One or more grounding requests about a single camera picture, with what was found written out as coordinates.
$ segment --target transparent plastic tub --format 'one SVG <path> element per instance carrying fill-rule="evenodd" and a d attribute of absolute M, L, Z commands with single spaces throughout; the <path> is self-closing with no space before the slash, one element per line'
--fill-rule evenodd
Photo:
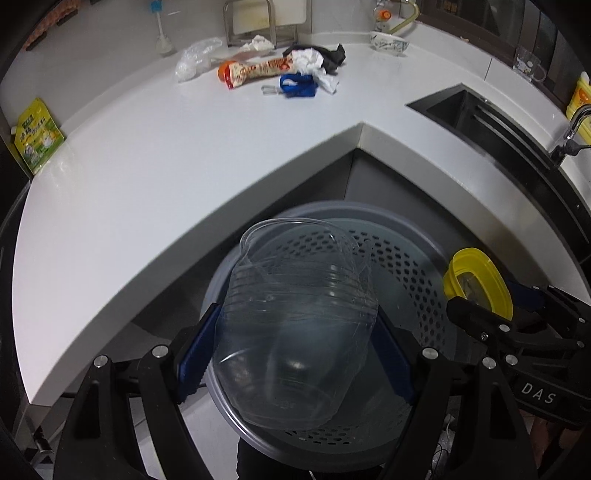
<path fill-rule="evenodd" d="M 365 363 L 377 313 L 369 262 L 346 231 L 321 220 L 267 220 L 240 246 L 215 373 L 245 421 L 316 428 Z"/>

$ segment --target laundry basket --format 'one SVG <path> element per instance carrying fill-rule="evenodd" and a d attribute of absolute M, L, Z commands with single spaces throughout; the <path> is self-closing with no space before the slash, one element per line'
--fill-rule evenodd
<path fill-rule="evenodd" d="M 411 331 L 421 346 L 445 357 L 465 361 L 466 334 L 445 314 L 443 274 L 449 264 L 437 245 L 411 222 L 377 207 L 352 202 L 316 202 L 283 212 L 281 217 L 326 220 L 347 230 L 358 242 L 357 254 L 372 263 L 375 294 L 396 327 Z M 322 239 L 282 237 L 270 242 L 286 255 L 314 255 Z M 203 311 L 223 302 L 239 248 L 222 261 L 207 289 Z M 209 365 L 205 381 L 213 401 L 228 423 L 254 448 L 296 468 L 344 472 L 384 463 L 392 453 L 411 407 L 392 390 L 373 347 L 353 380 L 339 411 L 314 430 L 271 430 L 245 422 L 232 407 Z"/>

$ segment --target cutting board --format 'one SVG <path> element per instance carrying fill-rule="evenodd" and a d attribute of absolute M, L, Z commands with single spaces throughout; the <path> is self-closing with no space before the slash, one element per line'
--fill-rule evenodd
<path fill-rule="evenodd" d="M 299 25 L 306 21 L 307 0 L 274 0 L 277 26 Z M 269 28 L 267 2 L 243 0 L 232 4 L 236 35 Z"/>

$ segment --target faucet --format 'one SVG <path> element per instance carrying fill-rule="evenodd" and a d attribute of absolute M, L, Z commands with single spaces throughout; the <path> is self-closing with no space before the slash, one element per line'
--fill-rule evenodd
<path fill-rule="evenodd" d="M 583 105 L 573 115 L 570 125 L 563 133 L 554 150 L 550 153 L 550 158 L 554 163 L 554 168 L 560 167 L 566 155 L 578 155 L 581 150 L 591 148 L 591 145 L 579 145 L 573 140 L 579 127 L 587 117 L 591 116 L 591 105 Z"/>

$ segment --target sink basin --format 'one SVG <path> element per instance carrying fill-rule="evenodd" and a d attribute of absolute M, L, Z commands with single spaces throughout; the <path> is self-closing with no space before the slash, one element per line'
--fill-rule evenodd
<path fill-rule="evenodd" d="M 409 104 L 491 161 L 524 192 L 591 281 L 591 215 L 549 153 L 492 102 L 457 85 Z"/>

